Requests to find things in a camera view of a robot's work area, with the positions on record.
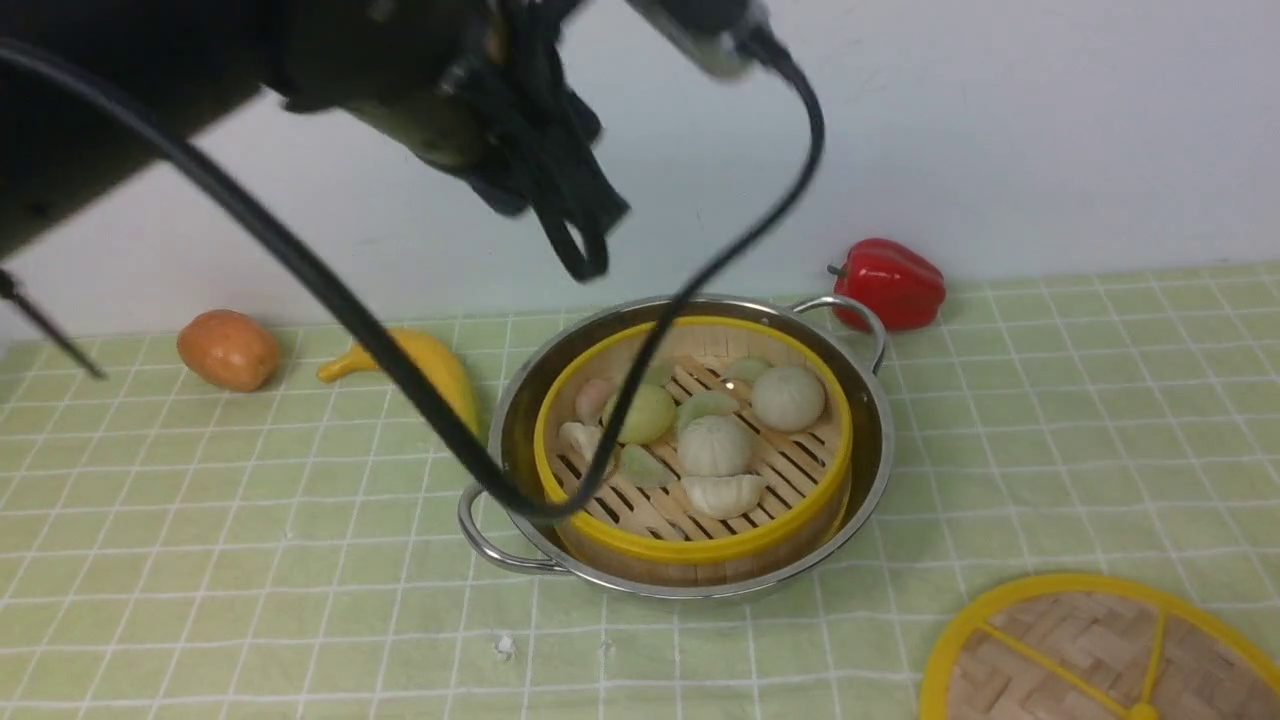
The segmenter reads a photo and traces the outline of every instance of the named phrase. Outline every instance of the bamboo steamer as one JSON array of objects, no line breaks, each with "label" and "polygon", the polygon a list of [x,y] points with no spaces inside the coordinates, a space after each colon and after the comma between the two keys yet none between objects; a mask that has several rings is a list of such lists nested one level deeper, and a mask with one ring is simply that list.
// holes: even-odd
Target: bamboo steamer
[{"label": "bamboo steamer", "polygon": [[923,720],[1275,720],[1280,669],[1181,600],[1046,575],[987,593],[938,641]]},{"label": "bamboo steamer", "polygon": [[[653,323],[608,337],[568,364],[538,414],[535,461],[547,498],[563,502],[581,482],[589,459],[561,445],[559,427],[575,421],[573,401],[593,378],[621,384]],[[800,433],[767,429],[750,410],[750,384],[724,378],[744,356],[772,365],[804,365],[827,391],[818,421]],[[764,324],[723,316],[680,318],[658,351],[673,368],[664,386],[677,404],[717,389],[741,405],[735,418],[751,432],[750,473],[768,487],[749,512],[714,520],[689,503],[678,483],[641,489],[617,470],[588,505],[557,525],[566,548],[581,562],[617,577],[657,585],[712,585],[745,580],[783,568],[826,542],[841,519],[850,487],[852,421],[840,383],[804,343]],[[677,477],[673,430],[646,446]]]}]

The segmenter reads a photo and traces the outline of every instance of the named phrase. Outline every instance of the pot handle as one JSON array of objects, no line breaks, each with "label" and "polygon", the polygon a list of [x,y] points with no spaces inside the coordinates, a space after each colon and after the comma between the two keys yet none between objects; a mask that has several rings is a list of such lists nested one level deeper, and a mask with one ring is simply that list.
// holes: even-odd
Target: pot handle
[{"label": "pot handle", "polygon": [[480,532],[480,527],[476,525],[474,512],[476,500],[480,498],[481,492],[484,492],[484,488],[472,483],[471,486],[467,486],[467,489],[462,491],[462,497],[458,500],[458,524],[462,527],[462,537],[467,539],[467,544],[470,544],[472,550],[480,553],[480,557],[484,557],[503,570],[521,573],[525,575],[568,573],[568,570],[561,568],[553,560],[518,557],[489,542],[489,538],[484,537],[484,533]]},{"label": "pot handle", "polygon": [[884,361],[884,350],[888,347],[888,331],[884,329],[884,323],[882,323],[876,313],[872,313],[870,309],[861,302],[840,295],[823,295],[822,297],[814,297],[797,302],[791,306],[791,311],[799,315],[801,313],[808,313],[809,310],[820,310],[822,307],[851,310],[867,320],[867,324],[872,328],[872,336],[876,338],[876,354],[872,357],[872,373],[878,373],[881,363]]}]

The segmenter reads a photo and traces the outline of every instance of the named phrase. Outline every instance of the red bell pepper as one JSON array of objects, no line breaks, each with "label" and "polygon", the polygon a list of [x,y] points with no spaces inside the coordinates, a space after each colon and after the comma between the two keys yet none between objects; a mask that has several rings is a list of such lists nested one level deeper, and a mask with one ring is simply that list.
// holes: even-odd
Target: red bell pepper
[{"label": "red bell pepper", "polygon": [[[836,295],[869,307],[890,332],[928,325],[947,299],[942,273],[891,240],[864,240],[849,250],[842,266],[828,265],[827,270],[836,275]],[[869,329],[855,313],[836,309],[835,314],[854,329]]]}]

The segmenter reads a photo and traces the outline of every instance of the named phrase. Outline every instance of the metal pot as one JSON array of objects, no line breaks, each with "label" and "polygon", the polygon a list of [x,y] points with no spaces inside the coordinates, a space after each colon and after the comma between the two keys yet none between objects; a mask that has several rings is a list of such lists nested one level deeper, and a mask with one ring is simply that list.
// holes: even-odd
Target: metal pot
[{"label": "metal pot", "polygon": [[[596,342],[636,324],[655,320],[668,301],[667,297],[652,297],[596,313],[561,331],[516,372],[494,411],[489,428],[489,452],[506,469],[508,477],[524,486],[525,492],[541,493],[534,465],[534,421],[543,397],[557,375],[570,361]],[[867,319],[876,340],[874,355],[869,363],[856,357],[829,332],[815,328],[800,316],[809,310],[832,306],[852,310]],[[767,591],[777,589],[787,580],[810,570],[849,542],[863,527],[884,492],[893,457],[888,397],[876,378],[876,372],[879,370],[884,357],[887,337],[879,318],[861,304],[840,296],[815,297],[790,309],[782,309],[744,297],[707,295],[692,301],[684,314],[739,318],[782,331],[804,342],[836,374],[849,397],[854,421],[852,488],[840,530],[831,541],[805,557],[750,580],[680,588],[649,585],[584,565],[568,555],[553,527],[536,527],[518,516],[512,516],[512,523],[545,557],[517,557],[498,548],[484,537],[476,524],[474,505],[484,491],[480,486],[472,484],[462,493],[458,503],[458,523],[462,525],[463,537],[481,557],[512,573],[573,574],[600,588],[632,596],[673,601],[739,600],[745,596],[754,598]]]}]

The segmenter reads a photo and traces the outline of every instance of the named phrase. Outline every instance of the toy food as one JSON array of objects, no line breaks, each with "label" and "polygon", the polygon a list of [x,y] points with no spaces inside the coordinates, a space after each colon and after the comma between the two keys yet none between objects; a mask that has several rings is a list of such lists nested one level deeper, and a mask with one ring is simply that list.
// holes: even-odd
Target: toy food
[{"label": "toy food", "polygon": [[248,315],[210,310],[178,333],[178,356],[202,380],[233,392],[253,392],[275,374],[280,346]]},{"label": "toy food", "polygon": [[[613,415],[613,407],[618,401],[614,395],[604,406],[604,423],[608,424]],[[622,432],[618,442],[622,443],[650,443],[663,436],[672,423],[676,421],[676,401],[671,395],[658,386],[643,384],[636,388],[636,395],[631,398],[631,407],[622,420]]]},{"label": "toy food", "polygon": [[728,520],[759,505],[767,483],[759,475],[732,475],[682,478],[680,484],[685,488],[689,505],[692,505],[694,510],[716,520]]},{"label": "toy food", "polygon": [[754,383],[768,369],[768,360],[762,360],[760,357],[739,357],[724,370],[724,377],[731,380]]},{"label": "toy food", "polygon": [[618,475],[637,488],[660,488],[676,482],[675,473],[639,445],[622,446]]},{"label": "toy food", "polygon": [[728,415],[707,415],[680,433],[676,454],[690,475],[724,478],[751,465],[751,433]]},{"label": "toy food", "polygon": [[604,413],[604,406],[609,402],[613,396],[613,382],[605,380],[603,378],[593,378],[582,386],[582,389],[577,391],[577,396],[573,397],[573,414],[577,415],[577,421],[585,425],[594,425],[600,419],[600,414]]},{"label": "toy food", "polygon": [[[928,260],[905,246],[873,237],[849,249],[840,268],[827,266],[836,275],[833,292],[856,300],[870,309],[890,332],[923,328],[938,316],[947,299],[942,273]],[[837,307],[836,319],[867,332],[867,322],[851,310]]]},{"label": "toy food", "polygon": [[769,368],[751,387],[751,410],[765,427],[797,433],[814,424],[827,406],[827,391],[808,368]]},{"label": "toy food", "polygon": [[[582,423],[564,423],[559,429],[559,441],[577,451],[588,462],[595,457],[595,451],[600,447],[600,439],[604,430],[595,425],[584,425]],[[613,470],[613,454],[609,454],[609,462],[604,466],[604,471],[608,473]]]},{"label": "toy food", "polygon": [[[462,419],[472,433],[480,433],[480,411],[476,406],[475,391],[467,380],[466,368],[458,356],[449,351],[439,340],[408,328],[388,328],[396,345],[408,355],[413,365],[444,397],[449,407]],[[346,355],[325,363],[316,370],[316,379],[332,383],[352,373],[376,370],[378,363],[360,345],[352,346]]]},{"label": "toy food", "polygon": [[676,434],[682,433],[689,427],[689,423],[699,418],[707,415],[728,415],[741,409],[742,406],[732,395],[714,389],[695,392],[676,410]]}]

